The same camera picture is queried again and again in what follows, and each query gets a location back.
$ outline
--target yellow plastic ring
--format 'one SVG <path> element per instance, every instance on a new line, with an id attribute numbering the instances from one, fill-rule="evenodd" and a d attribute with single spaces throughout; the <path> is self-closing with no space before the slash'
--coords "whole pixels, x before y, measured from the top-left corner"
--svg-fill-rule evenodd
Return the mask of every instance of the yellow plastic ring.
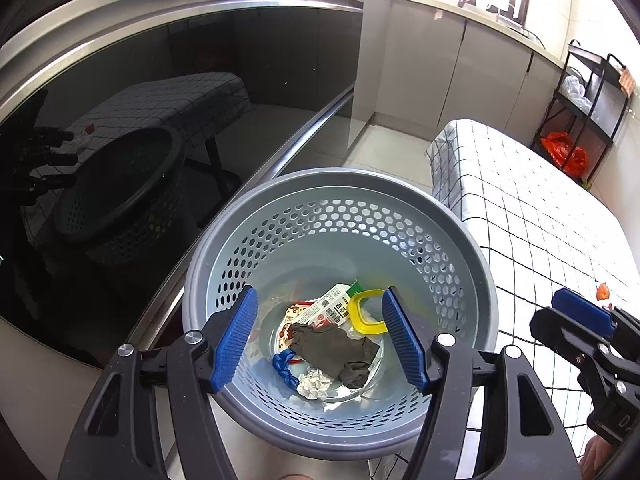
<path id="1" fill-rule="evenodd" d="M 364 335 L 377 335 L 387 332 L 386 324 L 384 321 L 377 321 L 376 323 L 370 323 L 362 319 L 362 313 L 360 312 L 360 302 L 365 298 L 372 298 L 373 296 L 382 296 L 385 293 L 384 290 L 374 288 L 372 290 L 365 290 L 355 294 L 350 300 L 347 306 L 349 311 L 349 318 L 354 329 Z"/>

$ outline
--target orange plastic bag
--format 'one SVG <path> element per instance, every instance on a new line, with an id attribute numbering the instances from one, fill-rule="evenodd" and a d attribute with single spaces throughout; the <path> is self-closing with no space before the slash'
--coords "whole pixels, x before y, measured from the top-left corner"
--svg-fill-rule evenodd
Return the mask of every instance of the orange plastic bag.
<path id="1" fill-rule="evenodd" d="M 609 287 L 606 283 L 601 283 L 596 289 L 596 300 L 608 300 L 610 296 Z"/>
<path id="2" fill-rule="evenodd" d="M 566 132 L 551 132 L 548 136 L 540 139 L 540 141 L 555 163 L 562 168 L 562 165 L 566 161 L 566 158 L 574 145 L 569 134 Z M 571 158 L 564 166 L 563 171 L 569 176 L 580 178 L 584 174 L 588 163 L 589 159 L 587 157 L 587 152 L 584 148 L 577 146 L 572 153 Z"/>

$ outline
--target black glass cabinet door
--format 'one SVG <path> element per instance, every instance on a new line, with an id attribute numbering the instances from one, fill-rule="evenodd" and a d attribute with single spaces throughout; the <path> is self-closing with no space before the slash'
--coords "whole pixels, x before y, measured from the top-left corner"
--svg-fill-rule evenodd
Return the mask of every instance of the black glass cabinet door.
<path id="1" fill-rule="evenodd" d="M 215 212 L 353 85 L 361 26 L 312 7 L 197 16 L 31 95 L 0 125 L 0 316 L 105 364 Z M 340 160 L 350 115 L 309 147 Z"/>

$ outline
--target tiled floor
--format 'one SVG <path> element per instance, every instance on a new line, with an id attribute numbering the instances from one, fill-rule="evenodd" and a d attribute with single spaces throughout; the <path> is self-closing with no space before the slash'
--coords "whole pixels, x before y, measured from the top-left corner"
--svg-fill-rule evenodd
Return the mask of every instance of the tiled floor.
<path id="1" fill-rule="evenodd" d="M 369 125 L 351 147 L 345 168 L 386 173 L 431 194 L 430 142 L 384 126 Z"/>

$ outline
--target white cabinet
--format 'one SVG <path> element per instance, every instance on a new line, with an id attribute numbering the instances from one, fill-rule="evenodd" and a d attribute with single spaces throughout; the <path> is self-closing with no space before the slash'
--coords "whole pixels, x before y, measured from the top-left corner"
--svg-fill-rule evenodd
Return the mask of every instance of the white cabinet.
<path id="1" fill-rule="evenodd" d="M 436 128 L 464 23 L 461 16 L 441 9 L 393 1 L 377 112 Z"/>
<path id="2" fill-rule="evenodd" d="M 522 88 L 511 111 L 504 133 L 526 146 L 531 144 L 536 129 L 544 118 L 562 69 L 534 54 Z"/>
<path id="3" fill-rule="evenodd" d="M 451 120 L 469 118 L 504 131 L 531 52 L 504 34 L 467 20 L 438 129 Z"/>
<path id="4" fill-rule="evenodd" d="M 390 10 L 391 0 L 364 0 L 348 146 L 351 146 L 376 111 Z"/>

